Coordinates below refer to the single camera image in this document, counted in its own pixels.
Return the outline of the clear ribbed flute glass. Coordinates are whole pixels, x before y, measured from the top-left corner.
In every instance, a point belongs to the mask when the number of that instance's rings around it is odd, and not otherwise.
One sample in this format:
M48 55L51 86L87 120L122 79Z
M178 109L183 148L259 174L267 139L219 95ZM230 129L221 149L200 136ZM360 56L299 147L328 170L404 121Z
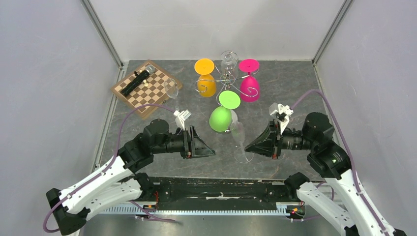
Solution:
M245 152L245 130L243 124L239 121L232 122L230 132L237 143L237 149L234 152L235 160L242 164L249 163L253 159L253 154L246 154Z

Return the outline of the green plastic wine glass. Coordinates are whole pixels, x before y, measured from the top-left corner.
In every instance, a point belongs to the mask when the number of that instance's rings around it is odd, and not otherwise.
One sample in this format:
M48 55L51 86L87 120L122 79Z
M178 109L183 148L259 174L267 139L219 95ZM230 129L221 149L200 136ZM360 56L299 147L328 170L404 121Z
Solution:
M215 132L224 132L233 121L232 111L240 106L240 97L233 91L225 90L218 99L220 106L212 111L209 125Z

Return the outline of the clear round wine glass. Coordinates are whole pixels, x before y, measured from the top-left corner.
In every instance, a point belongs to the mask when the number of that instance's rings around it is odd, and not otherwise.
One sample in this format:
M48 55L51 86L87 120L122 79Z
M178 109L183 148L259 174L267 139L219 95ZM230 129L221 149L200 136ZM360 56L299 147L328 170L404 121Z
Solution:
M187 108L179 105L179 100L178 100L179 87L175 79L173 78L166 79L164 82L164 89L165 89L167 96L174 100L174 109L173 109L174 113L187 110Z

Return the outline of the chrome wire wine glass rack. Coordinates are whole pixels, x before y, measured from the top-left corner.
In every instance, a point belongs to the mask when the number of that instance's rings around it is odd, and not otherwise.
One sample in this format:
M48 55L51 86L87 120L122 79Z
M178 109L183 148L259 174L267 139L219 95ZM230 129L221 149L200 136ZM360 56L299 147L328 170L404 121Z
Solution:
M219 102L219 95L222 91L225 90L230 90L235 92L239 97L240 97L240 85L241 82L243 80L243 78L246 77L246 73L242 72L239 68L238 65L242 60L238 59L238 63L237 63L237 71L238 71L238 77L236 79L228 79L228 78L224 78L221 74L221 65L218 68L215 64L215 68L214 71L211 73L211 75L214 77L215 82L216 82L216 93L214 94L214 96L216 96L216 102L218 103L218 106L220 106L220 102ZM233 121L237 121L237 115L235 113L235 109L232 111L232 118Z

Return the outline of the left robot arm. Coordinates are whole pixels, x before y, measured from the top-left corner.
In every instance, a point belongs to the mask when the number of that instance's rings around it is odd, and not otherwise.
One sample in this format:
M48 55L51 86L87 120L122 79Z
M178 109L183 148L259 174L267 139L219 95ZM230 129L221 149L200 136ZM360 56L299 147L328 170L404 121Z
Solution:
M184 159L215 155L196 133L194 126L170 133L169 124L155 119L133 140L125 143L99 169L72 186L46 193L52 215L63 236L81 229L105 209L129 200L150 200L154 185L140 170L154 161L155 154L178 153Z

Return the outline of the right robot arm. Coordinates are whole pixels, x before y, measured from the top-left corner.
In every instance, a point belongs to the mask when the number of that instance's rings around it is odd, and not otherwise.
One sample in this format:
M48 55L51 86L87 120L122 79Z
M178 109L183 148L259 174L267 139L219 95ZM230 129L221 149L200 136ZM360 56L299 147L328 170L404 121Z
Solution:
M285 181L284 195L313 207L342 236L404 236L390 225L373 206L361 183L355 183L353 165L346 151L332 139L334 127L327 115L309 113L302 130L280 129L272 120L251 142L246 152L276 158L281 150L308 150L310 166L336 191L344 207L326 197L304 174L298 172Z

